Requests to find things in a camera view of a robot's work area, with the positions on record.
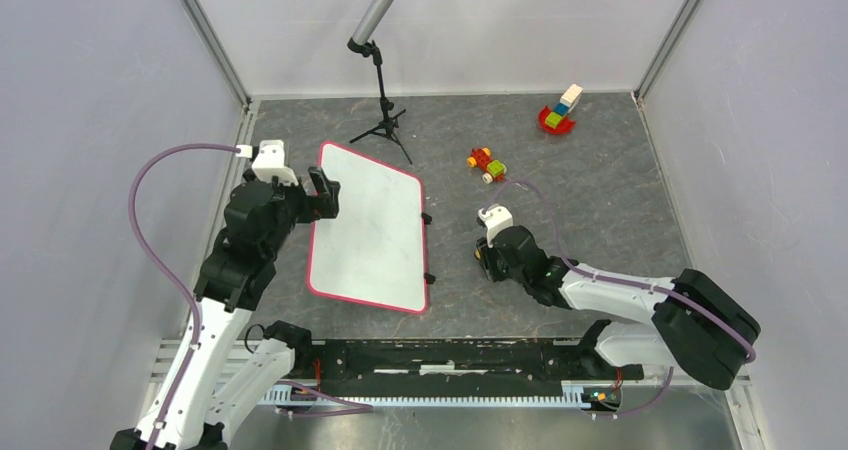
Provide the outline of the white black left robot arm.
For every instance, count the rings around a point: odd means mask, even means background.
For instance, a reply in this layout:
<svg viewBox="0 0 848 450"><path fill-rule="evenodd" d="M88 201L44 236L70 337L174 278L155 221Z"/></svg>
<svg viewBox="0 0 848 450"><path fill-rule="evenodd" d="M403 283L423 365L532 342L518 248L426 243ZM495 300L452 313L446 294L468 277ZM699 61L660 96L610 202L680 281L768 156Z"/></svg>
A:
<svg viewBox="0 0 848 450"><path fill-rule="evenodd" d="M314 364L310 331L277 321L267 327L248 361L221 384L223 367L241 330L276 275L275 262L299 224L334 219L341 185L319 167L308 170L315 194L302 182L285 185L249 175L232 190L225 225L204 260L189 322L174 364L148 413L118 431L113 449L226 449L241 424L284 376L302 377Z"/></svg>

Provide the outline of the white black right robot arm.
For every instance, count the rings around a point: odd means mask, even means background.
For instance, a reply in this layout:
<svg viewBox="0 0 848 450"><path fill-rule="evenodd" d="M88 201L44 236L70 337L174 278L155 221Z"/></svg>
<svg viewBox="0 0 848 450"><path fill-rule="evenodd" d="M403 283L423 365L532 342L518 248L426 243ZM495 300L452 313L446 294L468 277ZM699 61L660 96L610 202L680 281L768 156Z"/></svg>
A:
<svg viewBox="0 0 848 450"><path fill-rule="evenodd" d="M475 256L491 281L511 280L541 305L614 316L581 341L578 366L591 378L615 367L658 365L727 390L761 333L759 322L699 270L674 278L602 273L547 255L524 226L478 239Z"/></svg>

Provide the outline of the pink framed whiteboard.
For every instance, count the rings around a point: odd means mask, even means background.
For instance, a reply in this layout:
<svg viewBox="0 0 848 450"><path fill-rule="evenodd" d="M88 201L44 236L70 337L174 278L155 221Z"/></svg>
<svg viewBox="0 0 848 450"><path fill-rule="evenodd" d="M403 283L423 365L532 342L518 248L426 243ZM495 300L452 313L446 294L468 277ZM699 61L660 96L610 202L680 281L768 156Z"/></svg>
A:
<svg viewBox="0 0 848 450"><path fill-rule="evenodd" d="M424 187L418 176L326 141L319 165L340 183L339 213L312 225L315 295L421 314L429 304Z"/></svg>

